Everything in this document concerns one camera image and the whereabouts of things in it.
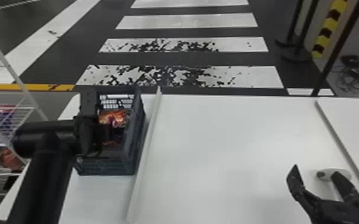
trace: robotic hand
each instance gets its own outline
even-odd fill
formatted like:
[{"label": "robotic hand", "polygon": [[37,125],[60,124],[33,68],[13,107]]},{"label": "robotic hand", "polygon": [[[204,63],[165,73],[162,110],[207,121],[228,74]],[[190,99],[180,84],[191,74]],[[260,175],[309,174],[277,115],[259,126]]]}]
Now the robotic hand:
[{"label": "robotic hand", "polygon": [[359,193],[355,186],[339,172],[334,172],[331,180],[343,202],[322,200],[306,190],[297,165],[288,174],[287,184],[312,224],[359,224]]}]

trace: crosswalk stripe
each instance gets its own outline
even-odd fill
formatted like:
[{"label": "crosswalk stripe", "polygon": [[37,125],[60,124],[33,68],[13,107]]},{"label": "crosswalk stripe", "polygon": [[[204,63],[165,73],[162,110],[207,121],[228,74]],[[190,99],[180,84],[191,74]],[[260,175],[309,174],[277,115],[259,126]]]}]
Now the crosswalk stripe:
[{"label": "crosswalk stripe", "polygon": [[247,0],[136,0],[131,8],[220,7],[248,4]]},{"label": "crosswalk stripe", "polygon": [[283,88],[274,66],[88,66],[77,85]]},{"label": "crosswalk stripe", "polygon": [[264,38],[108,39],[99,52],[268,52]]},{"label": "crosswalk stripe", "polygon": [[[310,96],[312,94],[313,89],[310,88],[287,88],[289,95],[299,95],[299,96]],[[331,89],[321,89],[318,93],[319,96],[332,97],[334,93]]]},{"label": "crosswalk stripe", "polygon": [[117,29],[258,27],[252,13],[204,15],[126,15]]}]

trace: black pole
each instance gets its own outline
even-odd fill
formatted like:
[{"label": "black pole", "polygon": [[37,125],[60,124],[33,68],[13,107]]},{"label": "black pole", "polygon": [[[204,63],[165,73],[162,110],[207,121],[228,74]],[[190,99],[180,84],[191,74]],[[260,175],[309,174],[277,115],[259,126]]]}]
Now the black pole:
[{"label": "black pole", "polygon": [[331,56],[329,60],[326,63],[326,66],[324,66],[323,72],[321,73],[321,76],[317,82],[316,87],[313,89],[312,97],[316,97],[318,92],[320,91],[321,86],[326,81],[327,76],[329,75],[335,61],[338,58],[339,53],[341,52],[343,46],[345,45],[346,40],[349,37],[349,34],[351,34],[352,29],[354,28],[356,21],[359,19],[359,1],[356,4],[348,22],[345,25],[345,28],[342,31],[342,34],[340,38],[337,41],[337,44],[334,47],[333,52],[331,53]]},{"label": "black pole", "polygon": [[296,5],[295,12],[293,13],[291,26],[289,27],[289,30],[288,30],[288,35],[287,35],[288,42],[292,41],[293,34],[295,33],[296,23],[298,22],[298,18],[301,13],[303,4],[304,4],[304,0],[299,0],[298,4]]},{"label": "black pole", "polygon": [[276,44],[282,48],[295,46],[295,43],[293,42],[293,36],[295,33],[296,24],[298,22],[299,15],[301,14],[302,6],[304,4],[304,0],[298,0],[295,11],[292,16],[291,25],[288,29],[288,34],[284,38],[284,36],[280,36],[276,38]]},{"label": "black pole", "polygon": [[55,133],[37,143],[8,224],[57,224],[74,165],[75,152]]},{"label": "black pole", "polygon": [[318,0],[312,0],[310,4],[308,15],[306,16],[306,20],[304,22],[304,26],[302,28],[301,36],[299,37],[298,43],[295,47],[295,55],[301,54],[301,50],[304,47],[306,35],[308,34],[310,24],[312,23],[314,13],[316,12],[316,8],[318,5]]}]

